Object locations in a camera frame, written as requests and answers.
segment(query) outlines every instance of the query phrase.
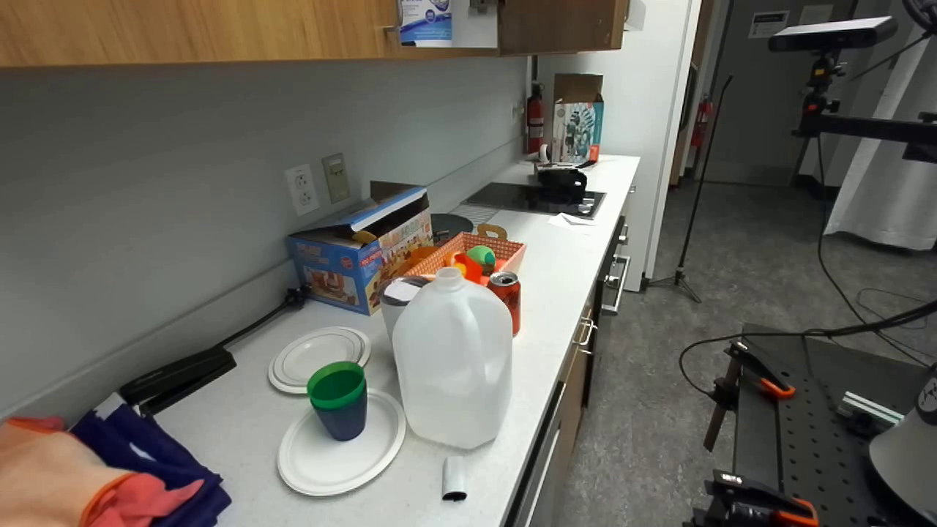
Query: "cooking pot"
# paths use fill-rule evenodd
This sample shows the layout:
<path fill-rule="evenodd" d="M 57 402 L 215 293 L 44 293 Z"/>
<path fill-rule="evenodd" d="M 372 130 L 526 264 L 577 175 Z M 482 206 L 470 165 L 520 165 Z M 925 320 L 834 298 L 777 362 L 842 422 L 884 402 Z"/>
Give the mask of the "cooking pot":
<path fill-rule="evenodd" d="M 540 171 L 540 198 L 581 206 L 587 197 L 587 173 L 581 171 Z"/>

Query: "backsplash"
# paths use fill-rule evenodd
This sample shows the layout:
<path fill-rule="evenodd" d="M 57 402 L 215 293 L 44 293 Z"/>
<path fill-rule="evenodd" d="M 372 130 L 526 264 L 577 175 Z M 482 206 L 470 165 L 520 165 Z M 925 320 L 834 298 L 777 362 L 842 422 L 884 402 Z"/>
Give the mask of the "backsplash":
<path fill-rule="evenodd" d="M 287 168 L 345 151 L 363 190 L 493 165 L 523 77 L 523 59 L 0 74 L 0 415 L 277 269 L 312 219 Z"/>

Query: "cable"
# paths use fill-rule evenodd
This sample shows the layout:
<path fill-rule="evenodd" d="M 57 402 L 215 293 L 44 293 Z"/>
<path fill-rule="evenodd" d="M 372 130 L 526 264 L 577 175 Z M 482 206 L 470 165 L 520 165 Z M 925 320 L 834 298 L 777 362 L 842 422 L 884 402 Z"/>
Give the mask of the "cable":
<path fill-rule="evenodd" d="M 859 81 L 862 77 L 878 71 L 878 68 L 889 65 L 889 61 L 896 61 L 903 53 L 909 53 L 911 48 L 918 48 L 918 45 L 924 45 L 924 42 L 930 42 L 930 39 L 931 39 L 931 31 L 924 31 L 921 39 L 915 39 L 911 45 L 899 48 L 896 53 L 884 55 L 883 61 L 877 61 L 877 65 L 870 65 L 870 68 L 848 77 L 848 86 L 851 86 L 851 81 Z"/>
<path fill-rule="evenodd" d="M 681 352 L 681 356 L 676 356 L 676 367 L 681 367 L 681 375 L 682 375 L 682 380 L 691 386 L 691 389 L 697 389 L 697 392 L 704 392 L 707 399 L 713 394 L 707 386 L 701 386 L 690 373 L 685 373 L 685 356 L 694 352 L 694 349 L 701 349 L 701 346 L 713 346 L 713 343 L 729 343 L 729 339 L 741 339 L 741 337 L 808 337 L 811 330 L 764 330 L 764 334 L 725 334 L 725 337 L 713 337 L 713 339 L 697 339 L 697 343 L 691 343 L 691 346 L 685 346 L 682 352 Z"/>
<path fill-rule="evenodd" d="M 817 146 L 817 173 L 821 173 L 821 185 L 827 185 L 827 168 L 823 168 L 823 140 L 821 140 L 821 135 L 815 137 L 815 146 Z M 827 267 L 827 257 L 823 257 L 823 229 L 827 229 L 827 206 L 823 206 L 823 198 L 821 198 L 821 235 L 817 235 L 817 264 L 821 264 L 821 269 L 823 269 L 823 274 L 827 274 L 827 282 L 834 288 L 834 293 L 845 298 L 845 305 L 852 311 L 852 317 L 862 321 L 862 324 L 868 324 L 870 329 L 870 321 L 859 313 L 859 308 L 851 302 L 851 296 L 848 296 L 848 289 L 842 288 L 842 282 L 829 273 L 829 267 Z M 883 334 L 883 330 L 877 330 L 878 334 L 878 339 L 884 339 L 894 352 L 899 352 L 899 355 L 905 355 L 909 361 L 915 361 L 915 362 L 921 362 L 921 367 L 925 367 L 925 361 L 924 356 L 918 356 L 915 352 L 909 352 L 905 346 L 899 346 L 899 343 L 894 343 L 889 334 Z"/>
<path fill-rule="evenodd" d="M 865 288 L 859 289 L 859 296 L 852 296 L 852 305 L 868 313 L 868 317 L 877 317 L 877 320 L 884 320 L 883 308 L 874 308 L 877 302 L 870 296 L 894 296 L 894 298 L 903 298 L 903 302 L 924 302 L 921 296 L 905 296 L 905 293 L 896 293 L 896 289 L 878 289 L 878 288 Z M 918 355 L 925 355 L 924 349 L 911 346 L 909 339 L 899 339 L 896 334 L 890 337 L 896 339 L 903 349 L 911 349 Z"/>
<path fill-rule="evenodd" d="M 848 334 L 868 334 L 868 330 L 884 330 L 884 329 L 896 329 L 896 324 L 909 324 L 915 320 L 931 317 L 937 313 L 937 298 L 925 302 L 921 308 L 903 311 L 896 317 L 878 320 L 878 321 L 865 321 L 865 324 L 842 324 L 842 329 L 808 329 L 808 330 L 763 330 L 763 334 L 725 334 L 725 337 L 713 337 L 713 339 L 697 339 L 691 346 L 685 346 L 676 356 L 681 375 L 682 380 L 704 392 L 707 399 L 713 394 L 713 389 L 701 386 L 690 373 L 685 373 L 685 356 L 701 349 L 701 346 L 713 346 L 713 343 L 729 343 L 729 339 L 744 339 L 744 337 L 801 337 L 801 343 L 805 346 L 808 337 L 848 337 Z"/>

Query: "plate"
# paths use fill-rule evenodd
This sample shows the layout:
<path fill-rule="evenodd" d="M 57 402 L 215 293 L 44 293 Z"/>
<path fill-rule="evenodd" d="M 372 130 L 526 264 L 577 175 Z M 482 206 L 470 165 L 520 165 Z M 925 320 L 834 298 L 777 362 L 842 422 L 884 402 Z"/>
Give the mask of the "plate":
<path fill-rule="evenodd" d="M 403 450 L 404 409 L 386 392 L 369 389 L 369 415 L 360 437 L 338 441 L 307 406 L 283 438 L 283 481 L 313 498 L 345 495 L 375 481 Z"/>
<path fill-rule="evenodd" d="M 367 334 L 350 324 L 322 329 L 294 339 L 274 362 L 269 384 L 287 394 L 306 394 L 306 384 L 316 368 L 338 361 L 356 361 L 367 367 L 372 361 L 372 343 Z"/>

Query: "green cup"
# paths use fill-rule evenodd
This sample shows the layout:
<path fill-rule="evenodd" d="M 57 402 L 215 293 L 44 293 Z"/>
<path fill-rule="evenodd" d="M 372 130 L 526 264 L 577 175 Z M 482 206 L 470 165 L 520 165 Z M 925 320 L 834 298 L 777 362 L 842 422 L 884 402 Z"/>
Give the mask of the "green cup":
<path fill-rule="evenodd" d="M 306 384 L 306 392 L 329 437 L 350 441 L 360 437 L 369 409 L 369 386 L 360 362 L 329 362 Z"/>

